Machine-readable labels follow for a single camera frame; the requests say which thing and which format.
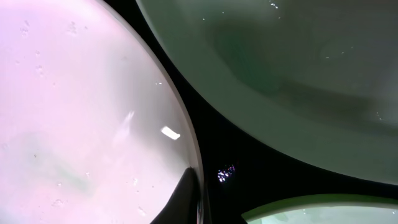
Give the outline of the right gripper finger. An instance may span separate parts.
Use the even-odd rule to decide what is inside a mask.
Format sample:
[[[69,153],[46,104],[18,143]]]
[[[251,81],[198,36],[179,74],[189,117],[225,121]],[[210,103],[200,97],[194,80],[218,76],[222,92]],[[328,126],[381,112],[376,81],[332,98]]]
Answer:
[[[166,206],[150,224],[197,224],[199,183],[195,170],[185,169]]]

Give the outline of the mint green plate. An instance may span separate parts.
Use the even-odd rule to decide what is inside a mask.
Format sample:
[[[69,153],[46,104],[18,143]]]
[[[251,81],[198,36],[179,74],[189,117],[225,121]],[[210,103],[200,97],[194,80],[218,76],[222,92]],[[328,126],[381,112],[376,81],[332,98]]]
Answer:
[[[267,203],[242,214],[248,224],[397,224],[397,200],[316,194]]]
[[[169,59],[233,124],[307,164],[397,183],[395,0],[145,0]]]

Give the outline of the white plate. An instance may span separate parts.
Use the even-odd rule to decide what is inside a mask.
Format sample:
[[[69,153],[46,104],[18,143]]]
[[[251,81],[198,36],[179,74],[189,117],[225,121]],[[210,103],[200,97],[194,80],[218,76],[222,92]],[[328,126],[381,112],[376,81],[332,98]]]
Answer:
[[[203,168],[185,105],[104,1],[1,1],[1,222],[151,223]]]

